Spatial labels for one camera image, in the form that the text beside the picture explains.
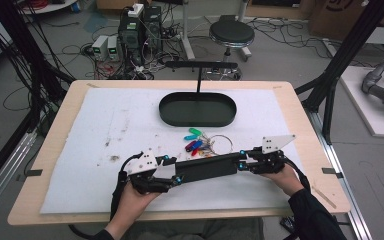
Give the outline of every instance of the white paper sheet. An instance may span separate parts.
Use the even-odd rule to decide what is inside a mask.
[[[41,213],[109,212],[117,174],[124,160],[152,149],[155,156],[184,161],[187,127],[164,123],[160,100],[173,90],[90,89],[56,163]],[[208,136],[223,134],[234,151],[261,146],[263,136],[293,134],[287,129],[271,90],[212,90],[237,105],[226,127],[198,128]],[[301,169],[293,143],[286,156]],[[154,200],[147,211],[266,208],[288,206],[287,196],[269,180],[248,172],[187,183]]]

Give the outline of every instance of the stool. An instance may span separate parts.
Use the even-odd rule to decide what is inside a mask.
[[[210,27],[210,38],[217,44],[226,47],[223,62],[229,61],[231,48],[240,49],[249,46],[254,41],[254,30],[243,22],[235,20],[220,20]],[[239,80],[242,73],[237,69],[210,69],[205,72],[209,79]]]

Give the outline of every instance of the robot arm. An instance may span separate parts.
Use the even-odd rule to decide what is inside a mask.
[[[155,157],[152,151],[140,153],[127,159],[118,174],[117,187],[111,202],[111,218],[117,211],[124,186],[130,181],[140,193],[168,192],[171,188],[186,182],[205,180],[250,171],[254,174],[278,173],[285,164],[291,165],[298,173],[303,186],[310,191],[307,177],[280,150],[295,138],[294,135],[264,138],[261,147],[241,150],[215,157],[176,163],[176,158],[167,155]],[[156,178],[154,173],[160,165],[176,163],[176,174],[169,179]]]
[[[363,80],[363,84],[361,85],[361,90],[364,93],[373,95],[380,100],[382,100],[384,104],[384,88],[379,87],[376,83],[382,78],[382,73],[384,71],[384,62],[379,64],[373,71],[369,72]]]

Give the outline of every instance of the black oval tray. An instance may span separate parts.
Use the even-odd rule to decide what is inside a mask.
[[[175,92],[159,105],[161,119],[176,127],[224,127],[235,119],[236,104],[221,93]]]

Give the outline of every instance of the black cable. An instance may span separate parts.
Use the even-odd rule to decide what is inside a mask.
[[[275,24],[273,21],[280,21],[281,24]],[[327,56],[321,55],[318,48],[316,46],[310,45],[311,42],[319,42],[323,44],[323,41],[318,38],[308,38],[305,39],[303,38],[302,35],[293,35],[290,33],[290,28],[295,28],[295,29],[303,29],[303,25],[300,23],[285,23],[282,19],[269,19],[267,22],[266,21],[258,21],[256,18],[248,22],[247,24],[251,24],[254,30],[257,30],[263,34],[265,34],[267,37],[270,39],[279,42],[279,43],[284,43],[287,44],[290,47],[294,48],[304,48],[304,47],[309,47],[313,48],[316,51],[316,54],[321,57],[321,58],[331,58],[328,54]],[[290,37],[293,38],[298,38],[299,40],[296,41],[288,41],[286,39],[286,35],[283,32],[283,29],[286,29],[286,34]],[[281,34],[282,40],[278,40],[275,37],[271,36],[269,33],[274,33],[278,31]]]
[[[23,111],[23,110],[27,110],[27,109],[29,109],[30,108],[30,104],[29,104],[29,106],[28,107],[25,107],[25,108],[19,108],[19,109],[12,109],[12,108],[9,108],[9,107],[7,107],[6,105],[5,105],[5,103],[6,103],[6,101],[13,95],[13,94],[15,94],[16,92],[18,92],[18,91],[20,91],[20,90],[22,90],[22,89],[25,89],[26,87],[24,86],[24,87],[20,87],[20,88],[18,88],[18,89],[16,89],[16,90],[14,90],[14,91],[12,91],[5,99],[4,99],[4,101],[2,102],[2,106],[6,109],[6,110],[10,110],[10,111],[14,111],[14,112],[17,112],[17,111]]]
[[[98,38],[96,38],[96,39],[94,38],[94,35],[95,35],[97,32],[101,31],[102,29],[105,29],[105,28],[111,28],[111,27],[116,27],[116,28],[118,28],[118,26],[105,26],[105,27],[100,27],[100,28],[96,29],[96,30],[92,33],[92,36],[91,36],[92,41],[95,42],[96,39],[98,39]]]
[[[59,59],[59,58],[56,56],[56,54],[53,52],[53,50],[52,50],[52,48],[51,48],[51,45],[50,45],[48,39],[46,38],[46,35],[45,35],[45,33],[44,33],[43,29],[42,29],[42,25],[41,25],[39,16],[36,15],[35,10],[34,10],[31,6],[29,6],[29,10],[30,10],[31,14],[33,15],[34,19],[36,19],[35,22],[36,22],[37,28],[38,28],[39,30],[38,30],[38,29],[35,27],[35,25],[30,21],[30,18],[28,18],[28,17],[26,16],[26,13],[25,13],[24,11],[21,11],[20,13],[22,13],[22,14],[25,16],[25,18],[27,19],[27,21],[31,24],[31,26],[33,27],[33,29],[38,33],[39,37],[43,40],[43,42],[45,43],[45,45],[46,45],[47,48],[49,49],[49,51],[50,51],[50,53],[51,53],[51,55],[52,55],[52,58],[53,58],[53,60],[54,60],[55,66],[56,66],[58,69],[60,69],[60,67],[62,67],[62,68],[66,71],[66,73],[68,73],[73,79],[75,79],[75,77],[70,73],[70,71],[68,71],[68,69],[64,66],[64,64],[60,61],[60,59]]]
[[[79,25],[80,24],[79,22],[72,22],[72,23],[66,23],[66,24],[51,24],[51,23],[47,23],[45,21],[42,21],[42,23],[44,23],[48,26],[51,26],[51,27],[68,27],[71,25]]]
[[[70,230],[74,234],[76,234],[77,236],[79,236],[83,239],[91,239],[93,237],[93,235],[89,235],[89,234],[81,232],[79,229],[76,228],[76,226],[74,226],[74,224],[69,224],[68,227],[70,228]]]
[[[42,107],[46,106],[50,109],[52,107],[51,102],[57,106],[56,100],[61,99],[65,95],[66,90],[61,87],[61,82],[55,77],[52,68],[48,68],[47,64],[49,63],[44,61],[44,54],[37,46],[20,14],[22,15],[24,12],[20,11],[18,5],[11,5],[0,0],[0,20],[18,49],[9,44],[4,44],[2,39],[0,39],[0,47],[13,64],[18,78],[28,89],[29,107],[34,109],[33,116],[35,121],[41,121],[43,118],[39,114]],[[44,39],[48,47],[50,47],[43,31],[37,30],[37,32]],[[51,48],[49,51],[55,58],[56,56]],[[7,99],[4,100],[4,107],[6,107]],[[45,112],[45,117],[50,117],[48,112]]]
[[[121,166],[121,170],[120,171],[124,171],[124,168],[126,167],[127,163],[129,163],[131,160],[133,159],[139,159],[140,157],[142,157],[143,155],[143,152],[140,152],[136,155],[133,155],[131,157],[129,157],[126,161],[124,161],[123,165]]]
[[[350,64],[350,66],[362,66],[362,67],[373,67],[370,63],[364,63],[364,62],[360,62],[358,60],[352,60],[352,62],[355,62],[355,64]]]
[[[179,6],[179,5],[175,5],[175,4],[172,5],[171,3],[168,4],[167,11],[163,11],[161,13],[161,15],[164,15],[164,13],[165,13],[164,18],[162,19],[163,23],[165,22],[165,20],[167,19],[168,14],[170,13],[170,15],[171,15],[171,26],[173,26],[173,24],[174,24],[173,9],[175,9],[177,6]]]
[[[170,41],[166,41],[166,45],[173,51],[175,51],[177,53],[178,56],[180,56],[180,51],[178,51],[172,44]]]
[[[76,48],[78,49],[78,51],[77,51],[77,52],[65,52],[64,50],[67,49],[67,48],[69,48],[69,47],[76,47]],[[65,47],[63,47],[63,48],[61,49],[61,52],[62,52],[63,54],[67,54],[67,55],[78,55],[78,54],[81,53],[80,51],[81,51],[81,48],[80,48],[79,46],[77,46],[77,45],[68,45],[68,46],[65,46]]]
[[[23,73],[21,72],[22,70],[24,71],[24,74],[30,75],[29,68],[26,62],[23,61],[24,58],[20,57],[20,55],[14,51],[14,49],[10,46],[8,41],[3,37],[1,33],[0,33],[0,48],[4,53],[6,53],[18,77],[20,78],[20,81],[24,84],[25,87],[29,89],[29,91],[32,91],[29,83],[27,82],[27,79],[24,77]]]

